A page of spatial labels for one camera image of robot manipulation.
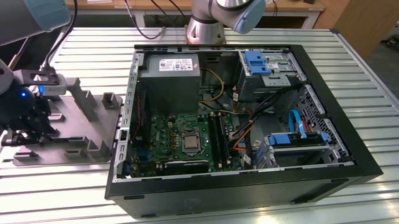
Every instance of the metal table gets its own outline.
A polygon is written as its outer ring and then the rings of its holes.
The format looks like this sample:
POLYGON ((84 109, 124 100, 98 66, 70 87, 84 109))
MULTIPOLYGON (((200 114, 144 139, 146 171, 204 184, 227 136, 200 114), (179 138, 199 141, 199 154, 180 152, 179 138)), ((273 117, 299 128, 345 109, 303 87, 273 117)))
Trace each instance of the metal table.
MULTIPOLYGON (((146 33, 158 33, 146 28, 146 33)), ((151 219, 160 223, 395 223, 399 221, 399 102, 341 35, 330 30, 226 30, 228 43, 302 44, 385 175, 317 203, 151 219)), ((135 44, 184 43, 182 28, 148 41, 134 28, 75 28, 52 63, 94 94, 126 93, 135 44)), ((108 163, 16 168, 0 154, 0 223, 130 223, 104 200, 108 163)))

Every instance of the blue plastic clip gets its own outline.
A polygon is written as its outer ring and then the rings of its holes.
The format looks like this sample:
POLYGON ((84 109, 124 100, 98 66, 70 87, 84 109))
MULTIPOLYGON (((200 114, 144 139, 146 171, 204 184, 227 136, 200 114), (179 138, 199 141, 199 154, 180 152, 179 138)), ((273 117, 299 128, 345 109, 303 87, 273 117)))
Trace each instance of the blue plastic clip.
POLYGON ((321 136, 322 136, 323 142, 327 143, 329 142, 329 134, 322 132, 321 136))
POLYGON ((290 111, 290 115, 289 115, 289 127, 290 127, 290 131, 294 132, 294 117, 295 117, 295 121, 297 121, 297 129, 301 133, 302 138, 307 138, 307 135, 305 133, 305 123, 301 119, 301 114, 298 112, 298 110, 291 110, 290 111))
POLYGON ((246 51, 246 62, 253 76, 271 75, 273 71, 267 67, 266 58, 261 51, 246 51))

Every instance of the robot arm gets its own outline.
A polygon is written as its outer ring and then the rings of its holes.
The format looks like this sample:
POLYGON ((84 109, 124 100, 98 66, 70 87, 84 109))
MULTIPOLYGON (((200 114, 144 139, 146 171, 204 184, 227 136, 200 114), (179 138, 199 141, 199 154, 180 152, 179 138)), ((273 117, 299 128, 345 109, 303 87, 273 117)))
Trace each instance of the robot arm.
POLYGON ((70 23, 64 0, 0 0, 0 46, 70 23))
POLYGON ((223 24, 241 34, 249 33, 261 21, 265 8, 266 0, 194 0, 188 43, 224 43, 223 24))

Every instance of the cable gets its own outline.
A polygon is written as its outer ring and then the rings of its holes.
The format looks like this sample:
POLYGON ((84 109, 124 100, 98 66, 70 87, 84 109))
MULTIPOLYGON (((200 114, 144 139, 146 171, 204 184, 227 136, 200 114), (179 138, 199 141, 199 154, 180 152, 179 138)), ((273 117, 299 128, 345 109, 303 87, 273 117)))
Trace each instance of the cable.
POLYGON ((12 60, 11 60, 11 62, 10 62, 10 64, 8 64, 8 67, 10 67, 11 70, 15 69, 15 66, 16 66, 18 63, 19 63, 19 59, 20 59, 22 55, 23 55, 24 52, 26 52, 26 49, 27 49, 28 44, 30 44, 30 42, 31 42, 31 39, 32 39, 31 37, 28 37, 28 38, 26 39, 26 41, 24 41, 24 43, 23 43, 23 45, 22 45, 22 47, 20 47, 20 49, 19 49, 19 52, 18 52, 16 55, 12 57, 12 60))
POLYGON ((162 9, 162 7, 156 4, 156 2, 154 0, 150 0, 152 2, 152 4, 158 7, 158 9, 162 11, 162 13, 167 16, 168 20, 172 23, 172 26, 176 27, 174 20, 171 19, 170 15, 167 15, 167 13, 164 12, 164 10, 162 9))
POLYGON ((138 96, 138 116, 139 116, 139 123, 138 123, 138 127, 136 127, 136 131, 135 131, 134 137, 131 138, 132 142, 134 142, 134 140, 136 138, 136 135, 138 135, 138 132, 139 132, 139 128, 140 128, 140 124, 142 124, 140 97, 139 97, 138 93, 136 93, 136 96, 138 96))
POLYGON ((234 150, 236 150, 239 142, 243 140, 245 136, 249 134, 249 132, 251 131, 254 125, 247 129, 247 131, 245 132, 243 136, 238 139, 238 142, 235 143, 235 146, 232 147, 234 150))
POLYGON ((182 13, 182 15, 183 15, 183 17, 184 17, 184 20, 186 20, 186 23, 187 23, 187 25, 188 25, 188 20, 187 20, 187 18, 186 18, 186 15, 184 15, 183 11, 180 10, 179 6, 175 4, 175 2, 174 2, 172 0, 170 0, 170 2, 174 4, 174 6, 176 7, 176 9, 178 9, 179 12, 182 13))
POLYGON ((279 8, 278 8, 278 6, 277 6, 277 2, 275 2, 275 0, 273 0, 274 1, 274 4, 275 4, 275 12, 274 12, 274 16, 277 16, 277 14, 278 14, 278 12, 279 12, 279 8))
POLYGON ((124 5, 126 5, 127 12, 128 12, 128 14, 130 14, 131 20, 132 20, 132 22, 134 22, 134 25, 135 25, 135 27, 136 27, 139 33, 142 34, 142 36, 143 36, 146 39, 148 39, 148 40, 154 40, 155 38, 158 38, 158 37, 163 34, 166 27, 163 27, 163 28, 160 29, 160 31, 159 31, 159 33, 158 33, 156 36, 154 36, 154 37, 147 36, 147 35, 143 33, 142 29, 139 28, 139 26, 138 26, 138 24, 136 24, 136 21, 135 21, 132 12, 131 12, 131 6, 130 6, 130 3, 127 2, 127 0, 124 0, 124 5))
POLYGON ((223 106, 223 104, 219 102, 218 99, 215 99, 215 103, 220 106, 222 110, 224 110, 224 106, 223 106))
POLYGON ((48 70, 48 69, 54 70, 54 68, 50 66, 50 57, 54 55, 56 49, 60 47, 62 43, 64 42, 66 38, 68 37, 68 35, 72 32, 75 22, 76 22, 76 17, 78 17, 78 0, 74 0, 74 17, 72 17, 72 21, 71 21, 70 27, 68 27, 62 39, 58 41, 58 43, 55 44, 55 46, 50 50, 48 55, 46 55, 44 68, 43 68, 44 70, 48 70))
POLYGON ((216 112, 222 112, 222 113, 231 113, 231 114, 243 114, 243 113, 235 113, 232 111, 226 111, 226 110, 218 110, 216 108, 211 107, 208 104, 200 102, 200 104, 203 104, 210 110, 216 111, 216 112))
POLYGON ((218 75, 212 70, 210 70, 210 69, 207 69, 207 68, 202 68, 202 70, 207 70, 208 72, 211 72, 211 73, 214 74, 214 76, 216 76, 216 78, 219 79, 220 84, 222 84, 222 89, 220 89, 220 93, 219 93, 219 95, 218 95, 216 97, 214 97, 212 99, 206 99, 206 100, 200 100, 200 101, 199 101, 200 103, 206 103, 206 102, 211 102, 211 101, 214 101, 215 99, 218 99, 218 98, 223 95, 223 91, 224 91, 224 83, 223 83, 223 80, 222 80, 222 78, 219 77, 219 75, 218 75))

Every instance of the black cable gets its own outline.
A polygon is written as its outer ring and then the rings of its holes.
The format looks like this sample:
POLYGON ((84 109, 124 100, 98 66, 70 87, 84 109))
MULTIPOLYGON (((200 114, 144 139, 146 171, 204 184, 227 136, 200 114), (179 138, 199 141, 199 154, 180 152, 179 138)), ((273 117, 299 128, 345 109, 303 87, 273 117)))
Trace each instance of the black cable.
POLYGON ((158 9, 162 11, 162 13, 167 16, 168 20, 172 23, 172 26, 176 27, 174 20, 171 19, 170 15, 167 15, 167 13, 164 12, 164 10, 162 9, 162 7, 156 4, 156 2, 154 0, 150 0, 152 2, 152 4, 158 7, 158 9))
MULTIPOLYGON (((212 98, 215 98, 215 92, 214 92, 214 91, 211 91, 211 96, 212 96, 212 98)), ((220 101, 219 101, 218 99, 215 99, 214 102, 220 106, 220 109, 224 110, 223 104, 220 103, 220 101)))
POLYGON ((64 42, 66 38, 68 37, 70 33, 74 30, 74 26, 75 26, 75 22, 76 22, 76 17, 78 17, 78 0, 74 0, 74 18, 68 27, 68 30, 66 31, 62 39, 58 41, 58 43, 55 44, 55 46, 52 47, 52 49, 50 50, 48 55, 46 56, 46 60, 44 60, 44 70, 50 69, 50 57, 54 55, 56 49, 60 47, 62 43, 64 42))
POLYGON ((158 33, 156 36, 154 36, 154 37, 147 36, 147 35, 143 33, 142 29, 139 28, 139 26, 138 26, 138 24, 136 24, 136 21, 135 21, 132 12, 131 12, 131 6, 130 6, 130 3, 127 2, 127 0, 124 0, 124 5, 126 5, 127 12, 128 12, 128 14, 130 14, 131 20, 132 20, 132 22, 134 22, 134 25, 135 25, 135 27, 136 27, 139 33, 142 34, 142 36, 143 36, 146 39, 148 39, 148 40, 154 40, 155 38, 158 38, 158 37, 162 35, 162 33, 163 33, 166 27, 163 27, 163 28, 160 29, 160 31, 159 31, 159 33, 158 33))
POLYGON ((277 2, 275 2, 275 0, 273 0, 274 1, 274 4, 275 4, 275 13, 274 13, 274 16, 277 16, 277 14, 278 14, 278 12, 279 12, 279 8, 278 8, 278 6, 277 6, 277 2))
POLYGON ((182 15, 183 15, 183 17, 184 17, 184 20, 186 20, 186 23, 187 23, 187 25, 188 25, 188 20, 187 20, 187 18, 186 18, 186 15, 184 15, 183 11, 180 10, 179 6, 175 4, 175 2, 174 2, 172 0, 170 0, 170 2, 174 4, 174 6, 176 7, 176 9, 178 9, 179 12, 182 13, 182 15))

